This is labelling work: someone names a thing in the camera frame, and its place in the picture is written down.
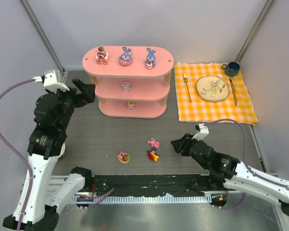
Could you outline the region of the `pink pig toy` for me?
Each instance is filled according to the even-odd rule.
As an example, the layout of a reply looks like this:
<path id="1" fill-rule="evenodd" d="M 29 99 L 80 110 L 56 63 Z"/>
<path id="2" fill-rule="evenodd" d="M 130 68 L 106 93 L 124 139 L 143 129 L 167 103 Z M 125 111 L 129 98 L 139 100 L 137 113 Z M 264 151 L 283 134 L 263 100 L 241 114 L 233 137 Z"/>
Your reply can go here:
<path id="1" fill-rule="evenodd" d="M 159 148 L 160 148 L 160 143 L 159 143 L 159 141 L 157 141 L 155 138 L 151 138 L 151 139 L 148 141 L 148 144 L 151 145 L 151 148 L 155 148 L 155 149 L 159 149 Z"/>

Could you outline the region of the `red yellow bird toy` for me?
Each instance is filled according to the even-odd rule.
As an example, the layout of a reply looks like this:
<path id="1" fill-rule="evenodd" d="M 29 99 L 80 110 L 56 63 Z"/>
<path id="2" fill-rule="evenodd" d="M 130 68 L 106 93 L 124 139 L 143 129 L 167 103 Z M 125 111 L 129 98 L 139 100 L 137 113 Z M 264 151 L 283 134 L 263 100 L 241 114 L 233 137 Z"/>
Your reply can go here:
<path id="1" fill-rule="evenodd" d="M 158 161 L 160 156 L 157 154 L 157 150 L 155 147 L 151 148 L 150 150 L 146 151 L 147 152 L 147 156 L 151 161 Z"/>

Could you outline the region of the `pink bear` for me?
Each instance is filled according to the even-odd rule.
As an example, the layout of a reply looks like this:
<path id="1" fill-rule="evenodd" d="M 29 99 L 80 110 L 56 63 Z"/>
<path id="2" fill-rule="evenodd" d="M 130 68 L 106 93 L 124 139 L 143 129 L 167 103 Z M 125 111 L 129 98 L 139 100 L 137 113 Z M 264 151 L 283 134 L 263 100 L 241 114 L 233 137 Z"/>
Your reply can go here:
<path id="1" fill-rule="evenodd" d="M 117 155 L 118 161 L 122 164 L 127 164 L 130 161 L 130 155 L 125 152 L 120 152 Z"/>
<path id="2" fill-rule="evenodd" d="M 97 64 L 107 65 L 109 61 L 109 54 L 105 51 L 105 48 L 103 46 L 100 46 L 97 48 L 95 58 Z"/>

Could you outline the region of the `purple bunny with cake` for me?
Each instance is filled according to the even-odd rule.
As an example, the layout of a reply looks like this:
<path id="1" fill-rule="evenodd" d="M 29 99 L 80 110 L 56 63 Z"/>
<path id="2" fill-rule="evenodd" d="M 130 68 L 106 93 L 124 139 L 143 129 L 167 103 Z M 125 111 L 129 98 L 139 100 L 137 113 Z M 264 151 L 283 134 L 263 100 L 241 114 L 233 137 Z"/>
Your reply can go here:
<path id="1" fill-rule="evenodd" d="M 151 48 L 146 48 L 146 50 L 148 54 L 146 56 L 145 66 L 147 69 L 152 69 L 156 67 L 156 56 L 155 56 L 156 51 Z"/>

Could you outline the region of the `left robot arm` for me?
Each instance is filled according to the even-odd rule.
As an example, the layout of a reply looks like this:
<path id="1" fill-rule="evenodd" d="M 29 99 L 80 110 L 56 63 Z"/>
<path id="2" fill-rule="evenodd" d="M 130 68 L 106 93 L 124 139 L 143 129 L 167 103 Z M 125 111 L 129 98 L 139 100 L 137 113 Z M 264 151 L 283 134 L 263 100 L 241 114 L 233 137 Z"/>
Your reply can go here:
<path id="1" fill-rule="evenodd" d="M 47 188 L 53 169 L 65 152 L 66 129 L 76 108 L 95 101 L 95 85 L 74 79 L 75 88 L 56 88 L 36 100 L 36 126 L 29 137 L 28 170 L 23 191 L 13 214 L 3 227 L 15 231 L 53 231 L 72 196 L 92 182 L 89 169 L 75 167 L 67 180 L 49 198 Z"/>

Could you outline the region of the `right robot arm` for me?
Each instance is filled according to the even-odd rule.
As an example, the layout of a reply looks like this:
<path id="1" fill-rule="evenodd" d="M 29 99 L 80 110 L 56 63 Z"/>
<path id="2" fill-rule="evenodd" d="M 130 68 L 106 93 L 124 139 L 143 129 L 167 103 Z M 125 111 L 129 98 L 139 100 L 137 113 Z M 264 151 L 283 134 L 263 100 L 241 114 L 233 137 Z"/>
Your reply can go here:
<path id="1" fill-rule="evenodd" d="M 289 216 L 289 180 L 254 169 L 227 154 L 219 153 L 204 141 L 185 134 L 171 141 L 174 151 L 192 157 L 210 177 L 226 189 L 253 195 L 276 206 Z"/>

